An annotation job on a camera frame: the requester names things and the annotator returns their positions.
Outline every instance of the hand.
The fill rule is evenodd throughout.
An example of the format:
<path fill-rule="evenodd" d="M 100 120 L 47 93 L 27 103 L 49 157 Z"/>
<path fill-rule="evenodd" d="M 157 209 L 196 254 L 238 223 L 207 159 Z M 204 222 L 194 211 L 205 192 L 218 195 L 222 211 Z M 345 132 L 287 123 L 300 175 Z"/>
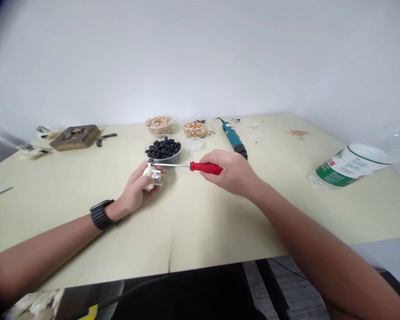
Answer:
<path fill-rule="evenodd" d="M 105 207 L 105 213 L 112 222 L 116 222 L 121 218 L 135 212 L 142 203 L 144 194 L 149 193 L 154 195 L 157 191 L 160 191 L 160 186 L 154 186 L 154 188 L 148 192 L 144 188 L 149 184 L 154 183 L 154 179 L 149 176 L 143 176 L 144 170 L 147 168 L 148 160 L 145 160 L 141 165 L 130 175 L 129 181 L 124 188 L 123 194 L 114 203 Z M 157 170 L 160 170 L 163 174 L 166 174 L 166 170 L 160 166 L 155 166 Z"/>
<path fill-rule="evenodd" d="M 228 192 L 250 197 L 250 193 L 262 180 L 253 171 L 247 160 L 239 153 L 213 150 L 200 160 L 201 163 L 214 163 L 223 168 L 219 175 L 200 172 L 207 180 Z"/>

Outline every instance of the crumbs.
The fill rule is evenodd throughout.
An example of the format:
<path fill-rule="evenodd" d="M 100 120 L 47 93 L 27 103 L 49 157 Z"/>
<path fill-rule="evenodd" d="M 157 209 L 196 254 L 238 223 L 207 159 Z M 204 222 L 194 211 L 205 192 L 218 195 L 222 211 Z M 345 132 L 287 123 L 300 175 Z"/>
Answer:
<path fill-rule="evenodd" d="M 309 135 L 310 133 L 307 131 L 301 131 L 301 130 L 291 130 L 291 131 L 285 131 L 285 133 L 290 133 L 296 137 L 298 137 L 299 140 L 304 140 L 304 136 Z"/>

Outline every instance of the metal rod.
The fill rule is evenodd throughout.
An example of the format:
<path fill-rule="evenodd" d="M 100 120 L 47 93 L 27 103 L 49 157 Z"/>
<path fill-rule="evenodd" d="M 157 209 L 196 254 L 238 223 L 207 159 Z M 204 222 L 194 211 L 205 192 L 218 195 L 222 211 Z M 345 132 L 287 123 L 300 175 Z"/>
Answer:
<path fill-rule="evenodd" d="M 160 164 L 160 163 L 154 163 L 154 165 L 158 165 L 161 167 L 190 167 L 189 164 Z"/>

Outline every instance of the wooden block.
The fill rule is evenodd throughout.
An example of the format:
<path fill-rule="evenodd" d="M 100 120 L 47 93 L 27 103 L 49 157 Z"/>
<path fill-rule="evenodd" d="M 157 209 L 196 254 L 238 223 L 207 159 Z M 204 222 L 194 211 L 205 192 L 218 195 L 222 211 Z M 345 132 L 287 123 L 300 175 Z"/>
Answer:
<path fill-rule="evenodd" d="M 99 128 L 94 124 L 69 127 L 49 145 L 56 151 L 89 148 L 99 133 Z"/>

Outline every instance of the pliers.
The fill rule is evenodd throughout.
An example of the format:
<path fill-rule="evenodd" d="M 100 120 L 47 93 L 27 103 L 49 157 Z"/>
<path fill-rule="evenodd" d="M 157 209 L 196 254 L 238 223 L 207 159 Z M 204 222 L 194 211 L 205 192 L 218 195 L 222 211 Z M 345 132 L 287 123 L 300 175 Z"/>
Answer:
<path fill-rule="evenodd" d="M 102 140 L 110 138 L 112 136 L 117 136 L 117 133 L 110 133 L 110 134 L 107 134 L 105 136 L 99 136 L 98 140 L 96 140 L 96 146 L 99 147 L 99 148 L 102 147 Z"/>

